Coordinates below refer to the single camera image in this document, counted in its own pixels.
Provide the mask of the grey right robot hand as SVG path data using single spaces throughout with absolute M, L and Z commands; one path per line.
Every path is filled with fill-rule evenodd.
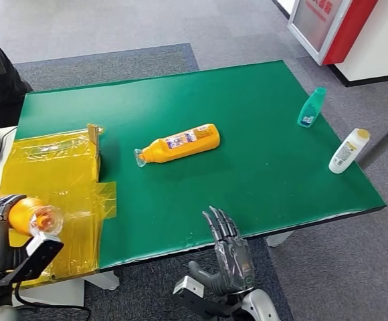
M 254 266 L 248 242 L 238 226 L 222 209 L 208 207 L 211 214 L 203 211 L 214 241 L 214 252 L 219 271 L 210 274 L 196 261 L 189 261 L 193 278 L 211 289 L 217 296 L 240 294 L 254 287 Z

